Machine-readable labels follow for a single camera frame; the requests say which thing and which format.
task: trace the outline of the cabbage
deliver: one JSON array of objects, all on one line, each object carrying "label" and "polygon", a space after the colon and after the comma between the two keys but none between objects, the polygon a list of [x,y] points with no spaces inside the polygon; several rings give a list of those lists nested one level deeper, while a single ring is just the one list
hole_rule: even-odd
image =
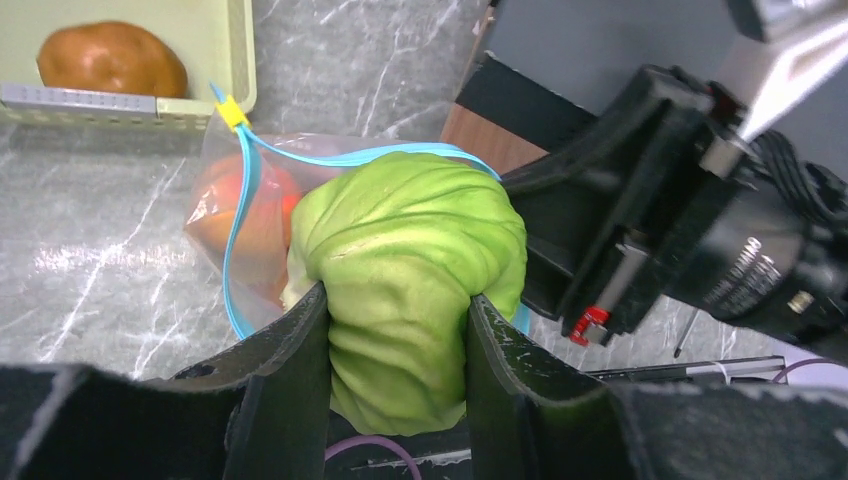
[{"label": "cabbage", "polygon": [[392,153],[306,195],[291,238],[282,299],[324,283],[332,409],[363,434],[456,425],[471,296],[512,318],[524,286],[524,222],[503,187],[436,155]]}]

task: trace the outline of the brown potato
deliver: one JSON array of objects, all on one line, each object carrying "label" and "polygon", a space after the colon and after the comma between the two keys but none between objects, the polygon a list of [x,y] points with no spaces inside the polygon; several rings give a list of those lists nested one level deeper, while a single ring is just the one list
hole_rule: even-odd
[{"label": "brown potato", "polygon": [[188,78],[177,55],[147,30],[101,22],[53,32],[38,53],[47,87],[185,98]]}]

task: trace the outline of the yellow clip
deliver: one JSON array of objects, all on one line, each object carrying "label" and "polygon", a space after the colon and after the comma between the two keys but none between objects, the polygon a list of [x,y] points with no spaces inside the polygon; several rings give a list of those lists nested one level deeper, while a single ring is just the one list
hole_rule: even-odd
[{"label": "yellow clip", "polygon": [[241,111],[241,108],[239,108],[238,103],[236,103],[232,95],[227,95],[227,101],[216,104],[215,108],[218,109],[218,113],[224,119],[227,126],[230,127],[231,132],[235,133],[236,127],[241,124],[245,124],[247,128],[250,128],[250,121],[244,115],[244,112]]}]

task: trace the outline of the beige plastic container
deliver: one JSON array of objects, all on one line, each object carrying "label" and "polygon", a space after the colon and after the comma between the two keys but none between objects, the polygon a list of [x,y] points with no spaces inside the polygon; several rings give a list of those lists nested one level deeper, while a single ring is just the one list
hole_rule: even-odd
[{"label": "beige plastic container", "polygon": [[[54,31],[106,20],[139,25],[186,67],[189,98],[46,88],[38,50]],[[246,113],[256,103],[251,0],[0,0],[0,122],[203,130],[214,82]]]}]

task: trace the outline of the marble countertop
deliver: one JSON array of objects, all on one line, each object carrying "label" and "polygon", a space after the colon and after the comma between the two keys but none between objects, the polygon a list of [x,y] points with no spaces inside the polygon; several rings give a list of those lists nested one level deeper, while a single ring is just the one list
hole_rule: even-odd
[{"label": "marble countertop", "polygon": [[[483,0],[254,1],[269,132],[435,140]],[[167,377],[234,344],[220,279],[182,234],[201,137],[0,125],[0,362],[80,361]],[[585,369],[670,363],[689,307],[664,299],[635,337],[578,349]],[[680,360],[770,353],[762,337],[699,320]]]}]

